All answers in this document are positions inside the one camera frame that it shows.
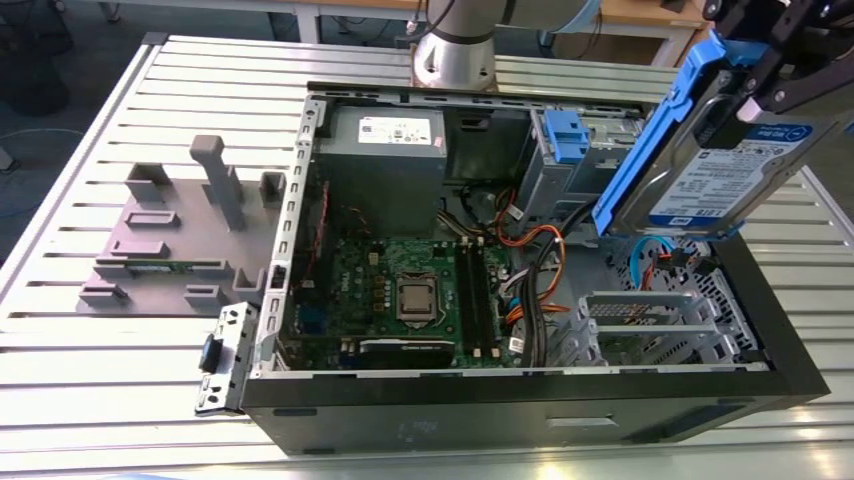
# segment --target metal table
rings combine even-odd
[[[134,162],[202,178],[188,145],[222,135],[244,179],[288,169],[306,82],[408,82],[404,52],[171,37],[143,45],[0,271],[0,472],[180,477],[218,468],[288,478],[850,478],[854,476],[854,238],[809,170],[742,234],[833,394],[679,445],[286,459],[244,419],[198,419],[199,347],[212,319],[75,314]],[[654,101],[673,71],[501,57],[507,92]]]

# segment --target floor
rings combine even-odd
[[[41,118],[15,114],[0,104],[0,145],[20,161],[20,168],[0,175],[0,263],[27,227],[35,208],[71,156],[84,132],[138,49],[146,32],[164,31],[182,35],[272,40],[271,20],[258,12],[204,10],[174,7],[122,6],[122,21],[108,24],[95,3],[67,2],[66,24],[75,48],[55,57],[55,65],[71,89],[68,107]],[[402,35],[404,22],[352,19],[350,33],[331,18],[323,22],[327,43],[394,47],[394,37]],[[299,41],[295,18],[272,18],[276,36]],[[521,29],[501,30],[497,52],[505,55],[543,56],[535,33]],[[21,133],[23,129],[63,129]],[[850,149],[838,149],[813,162],[815,172],[837,198],[847,215],[854,215],[854,163]]]

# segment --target desk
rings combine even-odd
[[[674,75],[503,56],[497,64],[502,92],[625,101],[655,102]],[[214,134],[240,178],[287,172],[296,136],[288,125],[306,82],[407,85],[408,72],[407,53],[382,48],[179,36],[140,48],[0,270],[0,476],[854,477],[853,237],[809,171],[755,210],[741,233],[833,393],[678,445],[288,459],[246,417],[194,417],[214,318],[75,313],[130,197],[122,181],[134,162],[166,164],[172,178],[204,178],[188,146],[196,134]]]
[[[296,16],[299,38],[304,43],[322,43],[323,15],[408,20],[418,6],[418,0],[120,0],[120,3],[290,13]],[[653,65],[673,67],[706,21],[690,2],[682,13],[665,10],[658,4],[658,0],[602,0],[602,33],[661,38],[663,42]],[[593,32],[593,25],[582,31]]]

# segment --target green motherboard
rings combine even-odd
[[[472,333],[466,322],[472,319],[466,317],[472,314],[462,305],[464,299],[460,300],[458,242],[347,239],[339,240],[334,248],[326,306],[300,306],[298,312],[306,368],[348,368],[347,349],[356,349],[358,339],[366,338],[452,342],[455,355],[450,366],[455,368],[513,366],[507,343],[502,341],[502,317],[494,295],[499,277],[509,269],[503,247],[478,248],[486,271],[474,282],[484,283],[478,287],[490,292],[489,301],[479,302],[478,313],[491,323],[489,335],[495,336],[495,346],[487,349],[467,348],[471,340],[466,336]],[[402,317],[410,317],[400,292],[410,284],[416,288],[428,285],[424,292],[431,293],[424,310],[418,310],[420,304],[410,304],[412,311],[423,311],[424,316],[410,314],[415,320],[404,321]]]

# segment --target sticker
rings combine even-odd
[[[430,119],[362,117],[359,120],[359,143],[431,145]]]
[[[650,221],[679,227],[715,223],[762,182],[765,165],[798,148],[811,132],[809,125],[761,125],[731,150],[701,150],[650,211]]]
[[[525,212],[519,210],[519,208],[517,208],[514,204],[510,204],[507,206],[507,214],[517,220],[522,220],[522,215],[525,214]]]
[[[522,340],[519,337],[510,337],[510,343],[507,345],[507,350],[510,350],[511,352],[515,352],[515,353],[523,353],[525,352],[525,340]]]

